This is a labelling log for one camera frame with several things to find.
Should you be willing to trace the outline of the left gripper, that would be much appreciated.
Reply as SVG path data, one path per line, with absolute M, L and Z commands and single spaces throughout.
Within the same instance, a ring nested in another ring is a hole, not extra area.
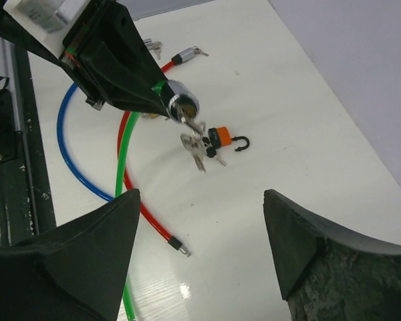
M 166 76 L 117 1 L 0 1 L 0 37 L 61 67 L 95 109 L 166 116 Z

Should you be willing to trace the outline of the green cable lock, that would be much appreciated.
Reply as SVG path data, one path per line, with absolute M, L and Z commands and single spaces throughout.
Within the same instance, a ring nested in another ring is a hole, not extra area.
M 167 80 L 157 83 L 152 91 L 163 101 L 165 114 L 177 123 L 184 124 L 192 131 L 193 136 L 200 137 L 205 131 L 205 126 L 196 123 L 195 118 L 199 112 L 199 101 L 196 96 L 182 83 L 176 80 Z M 114 196 L 119 197 L 123 193 L 124 177 L 126 173 L 126 159 L 130 145 L 130 139 L 136 123 L 141 116 L 139 112 L 125 112 L 127 120 L 121 133 L 118 145 L 118 165 Z

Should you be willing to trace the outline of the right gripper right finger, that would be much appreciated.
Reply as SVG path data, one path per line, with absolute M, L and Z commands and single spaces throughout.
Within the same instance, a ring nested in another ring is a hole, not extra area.
M 401 245 L 374 239 L 275 190 L 263 213 L 292 320 L 401 320 Z

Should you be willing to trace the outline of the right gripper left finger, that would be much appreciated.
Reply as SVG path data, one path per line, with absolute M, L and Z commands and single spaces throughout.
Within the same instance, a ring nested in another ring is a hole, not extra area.
M 140 193 L 131 189 L 0 247 L 0 320 L 116 320 L 139 216 Z

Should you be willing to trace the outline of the green lock key bunch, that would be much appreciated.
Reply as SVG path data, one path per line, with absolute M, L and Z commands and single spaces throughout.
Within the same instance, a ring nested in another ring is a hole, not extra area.
M 182 123 L 191 129 L 190 134 L 181 134 L 180 140 L 183 147 L 189 151 L 199 171 L 206 172 L 204 157 L 207 152 L 203 143 L 203 137 L 206 130 L 206 123 L 203 121 L 195 122 L 188 116 L 182 117 Z

